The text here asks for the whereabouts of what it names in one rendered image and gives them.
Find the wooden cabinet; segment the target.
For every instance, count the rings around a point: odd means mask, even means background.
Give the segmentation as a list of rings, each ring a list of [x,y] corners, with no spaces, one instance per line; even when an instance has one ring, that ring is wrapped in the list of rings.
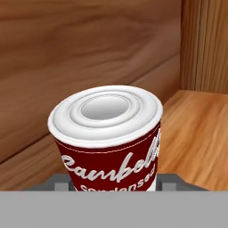
[[[228,0],[0,0],[0,191],[64,171],[48,115],[105,85],[163,102],[160,172],[228,190]]]

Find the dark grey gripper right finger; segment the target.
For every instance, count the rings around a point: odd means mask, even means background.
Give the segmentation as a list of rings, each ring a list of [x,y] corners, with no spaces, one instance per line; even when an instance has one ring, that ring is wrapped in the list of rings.
[[[157,174],[157,191],[204,191],[197,185],[185,182],[177,174]]]

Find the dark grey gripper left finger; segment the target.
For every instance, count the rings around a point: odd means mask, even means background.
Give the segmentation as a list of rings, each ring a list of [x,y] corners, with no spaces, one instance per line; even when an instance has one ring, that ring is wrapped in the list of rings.
[[[55,175],[52,175],[44,183],[28,188],[28,190],[29,191],[74,191],[74,186],[68,174],[55,174]]]

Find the red and white soup can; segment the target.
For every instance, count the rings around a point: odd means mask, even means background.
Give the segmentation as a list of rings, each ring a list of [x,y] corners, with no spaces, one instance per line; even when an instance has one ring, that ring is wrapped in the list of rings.
[[[163,106],[130,85],[106,85],[60,102],[47,125],[76,191],[155,191]]]

